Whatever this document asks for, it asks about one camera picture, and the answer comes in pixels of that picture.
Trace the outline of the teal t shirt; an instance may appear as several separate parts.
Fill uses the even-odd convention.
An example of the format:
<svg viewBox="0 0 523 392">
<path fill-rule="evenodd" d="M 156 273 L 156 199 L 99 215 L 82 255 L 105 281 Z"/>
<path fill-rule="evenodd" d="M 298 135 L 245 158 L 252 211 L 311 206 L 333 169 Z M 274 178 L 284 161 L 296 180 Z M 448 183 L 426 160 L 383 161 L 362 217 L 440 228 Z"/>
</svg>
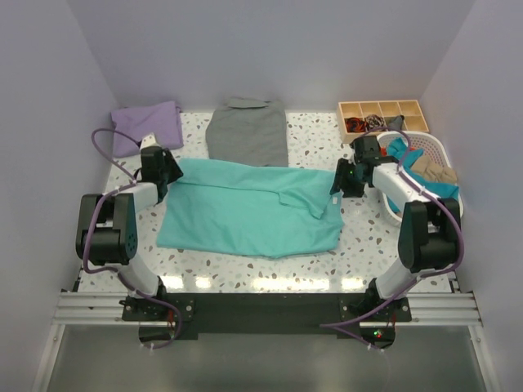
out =
<svg viewBox="0 0 523 392">
<path fill-rule="evenodd" d="M 331 171 L 183 158 L 156 244 L 282 258 L 332 251 L 344 226 Z"/>
</svg>

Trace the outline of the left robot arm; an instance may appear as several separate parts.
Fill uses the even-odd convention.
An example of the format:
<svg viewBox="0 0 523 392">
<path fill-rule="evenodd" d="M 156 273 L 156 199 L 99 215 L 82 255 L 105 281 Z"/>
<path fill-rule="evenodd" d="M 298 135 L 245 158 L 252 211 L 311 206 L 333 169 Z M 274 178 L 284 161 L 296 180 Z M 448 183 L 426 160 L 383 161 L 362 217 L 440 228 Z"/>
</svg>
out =
<svg viewBox="0 0 523 392">
<path fill-rule="evenodd" d="M 75 248 L 87 274 L 110 272 L 135 300 L 132 307 L 151 320 L 174 321 L 182 314 L 169 303 L 162 279 L 138 254 L 137 213 L 163 201 L 168 186 L 183 173 L 168 149 L 158 145 L 141 149 L 141 178 L 106 194 L 81 199 Z"/>
</svg>

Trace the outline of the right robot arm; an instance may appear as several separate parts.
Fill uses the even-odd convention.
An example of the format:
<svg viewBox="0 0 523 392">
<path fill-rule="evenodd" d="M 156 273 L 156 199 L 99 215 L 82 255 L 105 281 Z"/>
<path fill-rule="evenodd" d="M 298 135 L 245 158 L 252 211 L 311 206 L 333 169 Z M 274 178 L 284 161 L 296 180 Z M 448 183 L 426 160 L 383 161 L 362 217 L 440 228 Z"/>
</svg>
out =
<svg viewBox="0 0 523 392">
<path fill-rule="evenodd" d="M 402 158 L 382 155 L 376 136 L 359 136 L 351 147 L 352 158 L 337 163 L 330 193 L 355 198 L 366 187 L 376 188 L 400 209 L 402 218 L 397 260 L 369 283 L 355 307 L 356 317 L 335 323 L 336 328 L 366 319 L 383 320 L 393 311 L 393 303 L 420 281 L 455 271 L 465 251 L 456 199 L 428 191 L 406 171 Z"/>
</svg>

